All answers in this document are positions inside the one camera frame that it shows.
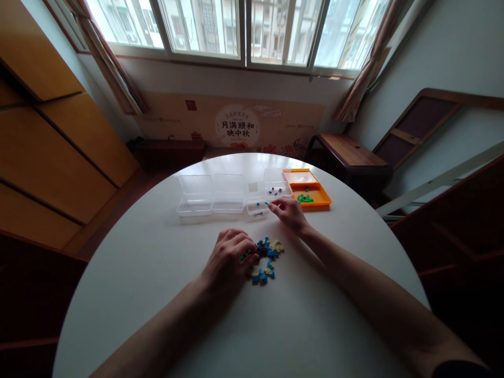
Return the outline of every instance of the circular logo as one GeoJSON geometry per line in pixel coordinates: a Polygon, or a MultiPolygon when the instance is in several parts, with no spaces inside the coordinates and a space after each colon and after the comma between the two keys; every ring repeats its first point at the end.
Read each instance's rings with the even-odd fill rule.
{"type": "Polygon", "coordinates": [[[215,132],[229,147],[251,147],[259,138],[259,120],[243,105],[227,105],[217,114],[215,132]]]}

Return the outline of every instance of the hand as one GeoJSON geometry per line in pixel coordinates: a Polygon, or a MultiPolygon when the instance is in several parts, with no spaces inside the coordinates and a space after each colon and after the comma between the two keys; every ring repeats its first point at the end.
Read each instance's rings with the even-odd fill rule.
{"type": "Polygon", "coordinates": [[[227,228],[219,233],[214,250],[200,277],[212,295],[219,295],[242,284],[247,270],[258,258],[256,245],[245,231],[227,228]],[[248,251],[250,255],[240,262],[240,256],[248,251]]]}
{"type": "Polygon", "coordinates": [[[301,205],[294,198],[281,197],[270,202],[268,207],[283,224],[297,234],[304,232],[310,227],[301,205]]]}

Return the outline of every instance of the left hand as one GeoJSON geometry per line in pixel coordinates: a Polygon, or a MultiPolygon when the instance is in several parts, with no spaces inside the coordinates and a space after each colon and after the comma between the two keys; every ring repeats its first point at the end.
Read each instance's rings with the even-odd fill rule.
{"type": "Polygon", "coordinates": [[[258,258],[256,245],[245,231],[227,228],[219,233],[214,250],[200,278],[212,295],[220,295],[229,289],[239,287],[245,281],[250,265],[258,258]],[[240,256],[247,251],[250,251],[250,255],[240,262],[240,256]]]}

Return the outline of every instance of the poster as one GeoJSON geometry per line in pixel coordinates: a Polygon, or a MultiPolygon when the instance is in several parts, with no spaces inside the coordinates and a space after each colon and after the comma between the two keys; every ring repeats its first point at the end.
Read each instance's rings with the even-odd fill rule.
{"type": "Polygon", "coordinates": [[[243,148],[303,158],[324,105],[286,101],[144,92],[147,114],[135,116],[146,139],[204,140],[210,147],[243,148]]]}

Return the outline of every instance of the brown curtain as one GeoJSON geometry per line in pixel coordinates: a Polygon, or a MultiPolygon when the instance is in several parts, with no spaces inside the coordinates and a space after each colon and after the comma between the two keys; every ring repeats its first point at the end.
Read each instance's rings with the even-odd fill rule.
{"type": "Polygon", "coordinates": [[[65,0],[68,9],[73,13],[77,25],[84,36],[93,58],[101,73],[105,76],[122,111],[126,114],[144,114],[148,111],[137,89],[128,74],[119,64],[105,38],[92,18],[85,0],[65,0]]]}
{"type": "Polygon", "coordinates": [[[339,122],[354,122],[355,115],[359,110],[359,105],[361,104],[362,97],[366,92],[366,89],[374,76],[374,72],[379,62],[379,58],[389,43],[390,37],[392,36],[397,17],[404,5],[404,0],[391,0],[388,4],[385,16],[383,17],[380,29],[376,34],[376,40],[374,41],[373,47],[371,48],[369,60],[366,62],[362,70],[359,72],[355,78],[352,86],[348,90],[345,98],[341,102],[336,114],[334,115],[334,120],[339,122]]]}

